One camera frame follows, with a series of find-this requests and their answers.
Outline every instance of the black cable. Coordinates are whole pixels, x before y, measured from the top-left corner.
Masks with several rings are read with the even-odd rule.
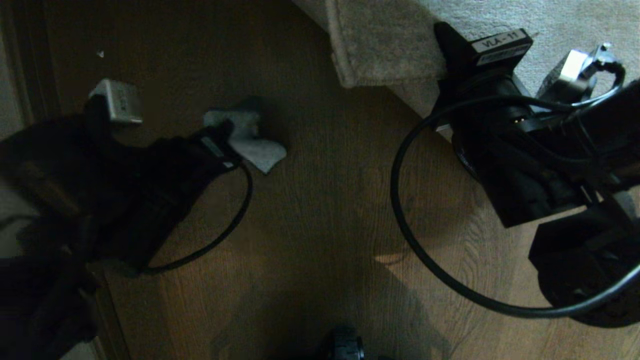
[[[400,203],[400,196],[398,190],[399,178],[400,178],[400,169],[402,167],[402,162],[404,160],[404,155],[406,154],[409,146],[411,146],[412,142],[418,135],[427,127],[431,127],[435,124],[439,118],[443,115],[458,111],[463,108],[469,108],[471,106],[476,106],[478,104],[486,104],[489,102],[511,102],[517,104],[527,104],[527,105],[535,105],[540,106],[542,108],[550,108],[553,110],[563,110],[563,111],[571,111],[573,108],[570,105],[565,104],[556,104],[547,101],[541,101],[539,99],[534,99],[530,97],[524,96],[490,96],[482,99],[475,99],[465,102],[460,102],[450,108],[439,111],[435,114],[432,114],[425,118],[420,124],[415,126],[411,132],[404,138],[398,152],[396,154],[396,158],[394,159],[394,164],[391,170],[391,205],[394,210],[394,215],[396,216],[396,220],[398,225],[400,226],[400,230],[404,235],[406,242],[412,248],[416,256],[422,261],[422,263],[445,285],[450,287],[452,290],[457,292],[458,294],[464,296],[465,298],[475,302],[476,304],[483,306],[489,310],[495,311],[497,313],[516,316],[520,318],[560,318],[564,316],[577,316],[597,307],[600,307],[612,300],[614,297],[617,297],[622,291],[628,288],[638,277],[640,274],[640,264],[636,265],[627,275],[622,277],[618,282],[610,286],[609,288],[601,291],[597,295],[590,297],[582,302],[579,302],[574,305],[564,306],[564,307],[521,307],[514,306],[511,304],[507,304],[504,302],[500,302],[489,297],[486,297],[470,288],[466,287],[464,284],[456,280],[454,277],[449,275],[443,268],[441,268],[432,258],[427,254],[427,252],[422,248],[418,240],[413,235],[411,228],[407,224],[407,221],[404,217],[404,211],[402,209],[402,204]]]
[[[575,102],[571,104],[573,108],[583,108],[587,105],[595,104],[598,101],[602,101],[612,96],[622,88],[622,85],[625,82],[625,76],[627,74],[627,71],[625,70],[625,67],[622,65],[622,63],[616,62],[607,64],[601,71],[607,71],[616,76],[616,79],[613,81],[613,85],[611,85],[611,89],[600,96],[592,97],[591,99],[585,101]]]
[[[182,259],[172,261],[171,263],[168,263],[165,265],[153,266],[153,267],[147,266],[145,269],[142,270],[144,274],[149,274],[149,275],[160,274],[163,272],[167,272],[169,270],[179,268],[182,265],[186,265],[200,258],[204,254],[208,253],[213,248],[218,246],[238,226],[238,224],[240,224],[240,221],[242,221],[244,214],[249,208],[249,203],[251,202],[251,196],[253,194],[253,179],[251,178],[251,172],[249,172],[249,169],[244,164],[241,163],[240,165],[238,165],[238,167],[242,169],[242,171],[246,176],[246,195],[244,196],[244,200],[242,205],[240,206],[240,210],[238,210],[238,212],[234,216],[233,220],[231,220],[231,223],[229,223],[227,228],[215,240],[213,240],[212,242],[210,242],[208,245],[201,248],[200,250],[197,250],[185,256]]]

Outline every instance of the wooden floor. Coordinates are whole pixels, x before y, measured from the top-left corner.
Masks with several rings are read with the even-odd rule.
[[[119,138],[188,135],[211,106],[267,99],[262,131],[288,157],[253,171],[250,210],[218,249],[180,270],[108,285],[132,359],[266,359],[313,351],[336,325],[369,359],[637,359],[640,327],[521,320],[439,283],[404,244],[388,198],[392,158],[420,119],[386,88],[339,86],[328,35],[288,1],[48,1],[64,112],[104,77],[139,86],[145,123]],[[403,201],[424,246],[465,283],[546,306],[527,260],[535,224],[505,230],[450,146],[425,134]],[[237,211],[240,172],[220,178],[155,258],[207,243]]]

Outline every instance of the vla-11 label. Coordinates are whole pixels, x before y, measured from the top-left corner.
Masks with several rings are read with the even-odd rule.
[[[518,30],[507,31],[505,33],[494,35],[490,38],[478,40],[473,44],[471,44],[471,46],[473,46],[477,52],[483,53],[485,51],[494,49],[498,46],[506,45],[510,42],[514,42],[516,40],[520,40],[525,37],[527,37],[527,35],[524,33],[524,31],[522,31],[521,29],[518,29]]]

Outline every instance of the black object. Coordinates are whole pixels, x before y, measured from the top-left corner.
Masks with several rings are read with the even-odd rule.
[[[84,267],[95,241],[95,223],[81,221],[73,254],[61,251],[0,259],[0,357],[61,358],[97,334],[86,297],[97,284]]]
[[[364,360],[362,338],[352,327],[337,327],[333,330],[330,360]]]
[[[529,97],[513,74],[524,44],[514,45],[521,47],[516,51],[499,49],[512,58],[494,56],[494,61],[480,64],[477,41],[467,42],[444,23],[436,25],[436,35],[454,72],[440,82],[433,114],[404,139],[391,175],[394,213],[416,255],[446,285],[500,313],[573,316],[602,327],[640,320],[640,231],[635,206],[625,195],[639,179],[640,83],[596,104],[541,101]],[[623,69],[612,72],[618,75],[616,84],[622,82]],[[511,306],[476,293],[440,268],[413,236],[398,195],[402,160],[423,129],[446,120],[458,137],[456,153],[473,170],[506,227],[589,207],[585,213],[541,225],[536,234],[530,258],[554,307]]]
[[[212,244],[159,268],[148,264],[207,185],[241,166],[227,143],[233,123],[189,138],[160,139],[146,149],[111,136],[106,98],[94,95],[83,115],[38,123],[0,143],[0,173],[44,214],[20,234],[30,243],[63,240],[77,247],[77,221],[91,215],[99,233],[88,261],[117,259],[132,275],[158,273],[191,261],[217,245],[239,223],[251,197]]]

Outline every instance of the label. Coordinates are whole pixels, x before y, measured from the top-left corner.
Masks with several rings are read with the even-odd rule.
[[[222,152],[222,150],[220,150],[220,148],[216,145],[216,143],[214,143],[213,141],[211,141],[210,138],[204,136],[200,139],[200,141],[211,151],[213,152],[213,154],[218,157],[218,158],[222,158],[224,157],[225,153]],[[231,168],[234,166],[233,163],[230,163],[228,161],[225,161],[223,163],[227,168]]]
[[[476,64],[476,66],[492,63],[495,61],[500,61],[506,58],[512,58],[514,56],[520,56],[526,53],[527,50],[529,50],[529,46],[531,45],[530,44],[520,45],[520,46],[512,47],[511,49],[498,51],[497,53],[484,55],[478,60],[478,63]]]
[[[495,49],[498,46],[506,45],[510,42],[514,42],[516,40],[524,39],[527,35],[521,29],[507,31],[506,33],[501,33],[498,35],[494,35],[490,38],[486,38],[484,40],[478,40],[471,44],[474,49],[483,53],[485,51],[489,51],[491,49]]]

